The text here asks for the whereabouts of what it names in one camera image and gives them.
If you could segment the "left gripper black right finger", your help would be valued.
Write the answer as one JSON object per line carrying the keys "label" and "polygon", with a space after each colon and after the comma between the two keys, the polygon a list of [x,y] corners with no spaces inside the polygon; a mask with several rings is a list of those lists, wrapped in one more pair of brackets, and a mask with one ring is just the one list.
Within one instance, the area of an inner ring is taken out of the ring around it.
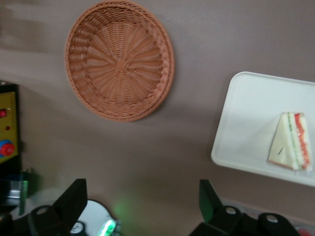
{"label": "left gripper black right finger", "polygon": [[199,208],[204,222],[191,236],[297,236],[298,231],[283,216],[262,213],[254,219],[234,206],[222,204],[207,179],[199,182]]}

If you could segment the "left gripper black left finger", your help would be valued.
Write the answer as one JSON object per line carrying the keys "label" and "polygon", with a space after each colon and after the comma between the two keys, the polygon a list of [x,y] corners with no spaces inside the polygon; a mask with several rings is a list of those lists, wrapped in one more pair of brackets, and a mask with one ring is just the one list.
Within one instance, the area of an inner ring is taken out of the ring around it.
{"label": "left gripper black left finger", "polygon": [[32,236],[69,236],[87,205],[87,183],[76,179],[50,206],[43,205],[28,214]]}

